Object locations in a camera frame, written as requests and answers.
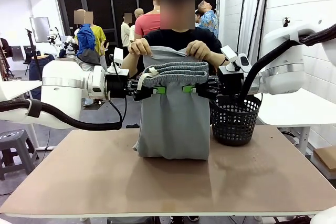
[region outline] wooden table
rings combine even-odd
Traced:
[[[4,202],[0,212],[37,218],[312,215],[336,190],[273,126],[251,142],[211,141],[208,161],[140,158],[139,129],[74,130]]]
[[[305,89],[290,94],[264,94],[258,118],[263,124],[297,129],[298,149],[305,154],[311,126],[336,124],[336,104]]]

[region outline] black t-shirt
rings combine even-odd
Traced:
[[[204,42],[210,51],[221,54],[221,42],[216,38],[215,34],[208,29],[196,27],[195,30],[188,30],[184,33],[178,33],[173,30],[156,30],[144,36],[150,46],[170,47],[176,51],[184,49],[190,42],[199,40]],[[214,67],[209,65],[210,73],[213,74]]]

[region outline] black plastic basket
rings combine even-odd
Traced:
[[[212,132],[218,142],[224,145],[247,144],[256,125],[261,100],[249,95],[238,103],[229,96],[218,96],[210,101]]]

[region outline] cardboard box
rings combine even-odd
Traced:
[[[336,172],[336,146],[315,149],[314,157],[318,158],[329,172]]]

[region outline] yellow shirt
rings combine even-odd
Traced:
[[[93,25],[91,26],[91,30],[93,31],[94,38],[96,40],[95,50],[99,55],[102,55],[100,52],[100,44],[106,40],[103,29],[100,26]]]

